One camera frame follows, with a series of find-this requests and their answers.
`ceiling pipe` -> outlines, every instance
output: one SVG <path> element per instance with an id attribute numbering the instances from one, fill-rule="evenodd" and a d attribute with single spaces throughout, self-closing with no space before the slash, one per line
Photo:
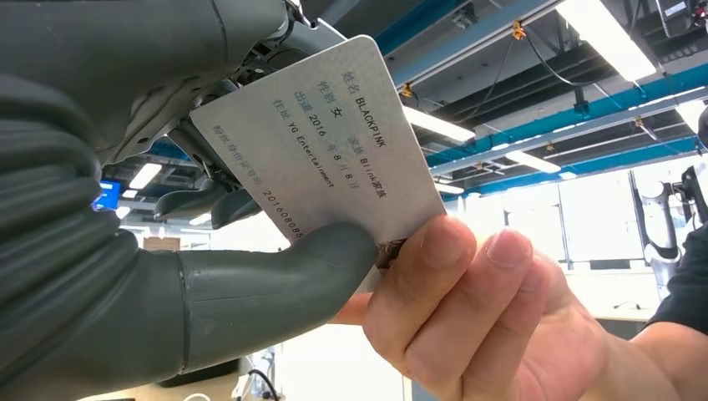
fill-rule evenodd
<path id="1" fill-rule="evenodd" d="M 456 38 L 437 46 L 416 62 L 393 71 L 393 82 L 399 90 L 404 84 L 420 84 L 498 40 L 510 37 L 514 22 L 521 21 L 528 25 L 552 12 L 561 1 L 517 0 L 462 31 Z"/>
<path id="2" fill-rule="evenodd" d="M 688 94 L 682 94 L 671 99 L 665 99 L 658 103 L 649 104 L 641 109 L 636 110 L 625 110 L 618 113 L 606 115 L 605 117 L 600 117 L 598 119 L 593 119 L 580 126 L 575 126 L 570 129 L 565 129 L 561 131 L 556 131 L 553 133 L 548 133 L 545 135 L 538 135 L 538 137 L 531 140 L 525 140 L 511 144 L 509 147 L 503 150 L 490 150 L 489 152 L 484 152 L 481 154 L 471 155 L 469 157 L 463 157 L 462 159 L 453 160 L 441 165 L 436 165 L 430 169 L 431 175 L 442 175 L 447 173 L 452 173 L 457 170 L 462 170 L 468 167 L 475 166 L 480 161 L 498 159 L 499 157 L 504 157 L 508 152 L 515 150 L 529 150 L 543 146 L 548 142 L 558 142 L 560 140 L 568 140 L 578 136 L 586 135 L 601 129 L 607 129 L 609 127 L 614 127 L 620 124 L 626 124 L 634 121 L 638 114 L 642 116 L 655 115 L 663 113 L 667 110 L 674 109 L 677 104 L 689 102 L 691 100 L 703 100 L 708 99 L 708 89 L 703 88 L 690 92 Z"/>

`light fixture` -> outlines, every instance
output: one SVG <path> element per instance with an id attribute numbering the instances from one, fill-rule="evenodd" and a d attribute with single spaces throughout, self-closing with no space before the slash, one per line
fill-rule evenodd
<path id="1" fill-rule="evenodd" d="M 180 231 L 189 232 L 192 234 L 211 234 L 213 232 L 212 230 L 197 230 L 195 228 L 183 228 Z"/>
<path id="2" fill-rule="evenodd" d="M 464 189 L 462 189 L 458 186 L 438 184 L 437 182 L 435 183 L 435 189 L 438 190 L 439 192 L 445 192 L 446 194 L 453 194 L 453 195 L 460 195 L 464 192 Z"/>
<path id="3" fill-rule="evenodd" d="M 513 160 L 522 165 L 527 165 L 528 167 L 533 167 L 536 170 L 541 170 L 544 173 L 557 173 L 560 171 L 559 165 L 554 165 L 546 160 L 539 159 L 538 157 L 518 150 L 507 153 L 506 157 L 507 159 Z"/>
<path id="4" fill-rule="evenodd" d="M 190 226 L 200 226 L 209 220 L 211 220 L 211 214 L 204 213 L 203 215 L 197 216 L 194 219 L 190 220 Z"/>
<path id="5" fill-rule="evenodd" d="M 693 100 L 679 104 L 679 106 L 676 107 L 676 111 L 679 112 L 681 118 L 684 119 L 686 124 L 696 134 L 698 134 L 698 122 L 700 120 L 700 115 L 703 114 L 703 110 L 705 110 L 703 100 Z"/>
<path id="6" fill-rule="evenodd" d="M 120 206 L 118 209 L 115 210 L 115 215 L 120 219 L 123 220 L 128 213 L 130 213 L 130 208 L 127 206 Z"/>
<path id="7" fill-rule="evenodd" d="M 680 93 L 678 93 L 678 94 L 670 94 L 669 96 L 664 96 L 663 98 L 654 99 L 654 100 L 652 100 L 652 101 L 650 101 L 650 102 L 646 102 L 646 103 L 640 104 L 639 106 L 632 106 L 632 107 L 628 108 L 627 110 L 629 110 L 629 111 L 634 111 L 634 110 L 641 109 L 641 108 L 646 107 L 646 106 L 651 106 L 651 105 L 653 105 L 653 104 L 661 103 L 661 102 L 663 102 L 664 100 L 676 99 L 676 98 L 679 98 L 679 97 L 681 97 L 681 96 L 683 96 L 683 95 L 685 95 L 685 94 L 692 94 L 692 93 L 694 93 L 694 92 L 698 92 L 699 90 L 703 90 L 703 89 L 705 89 L 705 86 L 700 86 L 700 87 L 698 87 L 698 88 L 689 89 L 689 90 L 686 90 L 686 91 L 684 91 L 684 92 L 680 92 Z"/>
<path id="8" fill-rule="evenodd" d="M 156 165 L 155 163 L 145 163 L 142 169 L 138 171 L 132 181 L 130 181 L 130 188 L 134 190 L 142 190 L 150 181 L 162 170 L 162 165 Z"/>
<path id="9" fill-rule="evenodd" d="M 577 174 L 570 172 L 570 171 L 560 173 L 559 175 L 560 175 L 560 178 L 562 178 L 564 180 L 572 180 L 573 178 L 578 178 Z"/>
<path id="10" fill-rule="evenodd" d="M 135 199 L 135 196 L 138 194 L 137 190 L 127 190 L 123 193 L 123 198 L 127 199 Z"/>
<path id="11" fill-rule="evenodd" d="M 474 132 L 469 129 L 450 124 L 447 121 L 433 117 L 430 114 L 425 114 L 422 111 L 403 106 L 403 113 L 406 115 L 406 119 L 408 119 L 409 123 L 437 132 L 440 135 L 445 135 L 454 140 L 464 142 L 474 138 Z"/>
<path id="12" fill-rule="evenodd" d="M 148 226 L 120 226 L 118 228 L 121 230 L 150 231 Z"/>
<path id="13" fill-rule="evenodd" d="M 556 11 L 630 82 L 656 72 L 639 46 L 600 0 L 565 0 Z"/>
<path id="14" fill-rule="evenodd" d="M 509 144 L 499 144 L 496 146 L 492 146 L 492 150 L 504 150 L 509 147 Z"/>

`human hand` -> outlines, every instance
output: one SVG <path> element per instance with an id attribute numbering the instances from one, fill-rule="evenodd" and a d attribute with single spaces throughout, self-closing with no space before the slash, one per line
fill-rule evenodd
<path id="1" fill-rule="evenodd" d="M 334 322 L 362 324 L 379 354 L 441 400 L 581 398 L 607 359 L 605 331 L 516 231 L 477 250 L 462 222 L 433 219 Z"/>

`cable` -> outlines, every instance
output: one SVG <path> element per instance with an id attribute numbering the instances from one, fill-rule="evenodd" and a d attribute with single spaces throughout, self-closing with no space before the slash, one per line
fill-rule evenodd
<path id="1" fill-rule="evenodd" d="M 632 36 L 635 34 L 635 27 L 637 24 L 637 17 L 639 16 L 640 13 L 640 6 L 641 6 L 641 0 L 637 0 L 637 5 L 635 7 L 635 11 L 632 13 L 632 23 L 630 24 L 630 40 L 632 40 Z"/>
<path id="2" fill-rule="evenodd" d="M 197 398 L 202 398 L 205 401 L 211 401 L 211 398 L 207 397 L 206 394 L 202 394 L 202 393 L 192 394 L 189 397 L 185 398 L 183 401 L 191 401 L 191 400 L 197 399 Z"/>
<path id="3" fill-rule="evenodd" d="M 635 121 L 635 124 L 634 124 L 634 125 L 632 125 L 632 123 L 630 123 L 630 126 L 632 127 L 632 134 L 630 134 L 630 135 L 636 134 L 637 128 L 641 129 L 641 125 L 643 125 L 643 124 L 644 124 L 644 121 L 642 120 L 641 117 L 638 117 L 638 119 Z M 673 147 L 669 146 L 669 144 L 667 144 L 667 143 L 664 142 L 661 138 L 659 138 L 659 136 L 656 134 L 656 132 L 654 132 L 654 136 L 652 137 L 652 139 L 654 140 L 654 142 L 658 143 L 659 145 L 664 146 L 666 149 L 670 150 L 670 151 L 671 151 L 672 153 L 674 153 L 675 155 L 680 155 L 680 154 L 681 154 L 681 152 L 679 152 L 678 150 L 676 150 L 676 149 L 674 149 Z"/>
<path id="4" fill-rule="evenodd" d="M 494 89 L 497 88 L 497 84 L 499 83 L 499 79 L 502 78 L 502 73 L 504 71 L 504 66 L 506 66 L 508 57 L 511 54 L 511 47 L 513 46 L 513 43 L 516 41 L 514 38 L 509 39 L 509 45 L 507 47 L 507 52 L 504 54 L 504 59 L 502 60 L 502 66 L 499 67 L 499 71 L 497 73 L 497 78 L 494 79 L 494 82 L 492 83 L 492 86 L 489 87 L 489 91 L 487 91 L 487 94 L 484 96 L 484 99 L 482 99 L 482 103 L 478 104 L 477 107 L 471 111 L 470 113 L 467 113 L 463 118 L 461 119 L 456 119 L 455 121 L 451 121 L 453 124 L 460 124 L 468 119 L 471 119 L 475 115 L 477 115 L 477 112 L 482 108 L 487 103 L 487 100 L 489 100 L 489 97 L 492 96 L 492 92 L 494 92 Z"/>
<path id="5" fill-rule="evenodd" d="M 280 401 L 281 398 L 278 397 L 278 392 L 276 392 L 276 386 L 273 385 L 273 383 L 272 383 L 271 380 L 268 378 L 268 376 L 266 376 L 265 373 L 261 372 L 261 371 L 258 370 L 258 369 L 251 369 L 251 370 L 248 372 L 248 374 L 249 374 L 249 376 L 250 376 L 251 374 L 256 374 L 256 375 L 260 376 L 260 378 L 262 378 L 263 381 L 265 382 L 265 385 L 268 386 L 268 389 L 271 391 L 271 394 L 273 395 L 273 399 L 274 399 L 275 401 Z"/>
<path id="6" fill-rule="evenodd" d="M 565 83 L 568 84 L 568 85 L 577 86 L 577 87 L 590 86 L 590 85 L 592 85 L 592 84 L 596 84 L 596 83 L 599 82 L 599 79 L 596 79 L 595 81 L 590 81 L 590 82 L 572 82 L 572 81 L 568 81 L 567 79 L 563 78 L 560 74 L 556 73 L 555 70 L 554 70 L 553 68 L 551 68 L 551 66 L 550 66 L 548 63 L 546 63 L 546 60 L 544 59 L 544 57 L 543 57 L 543 56 L 541 55 L 541 53 L 539 52 L 539 49 L 536 48 L 536 45 L 534 44 L 534 41 L 531 39 L 531 35 L 527 35 L 526 39 L 528 40 L 528 44 L 531 45 L 531 49 L 533 49 L 533 50 L 534 50 L 534 53 L 536 53 L 536 57 L 538 57 L 539 60 L 541 61 L 541 64 L 543 64 L 544 67 L 545 67 L 550 73 L 552 73 L 553 75 L 555 75 L 555 78 L 560 79 L 561 81 L 565 82 Z"/>

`card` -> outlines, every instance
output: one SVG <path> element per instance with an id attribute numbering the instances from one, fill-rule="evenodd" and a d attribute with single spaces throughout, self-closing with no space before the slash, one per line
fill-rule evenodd
<path id="1" fill-rule="evenodd" d="M 191 114 L 291 242 L 331 223 L 374 236 L 387 268 L 445 213 L 373 39 L 352 38 Z"/>

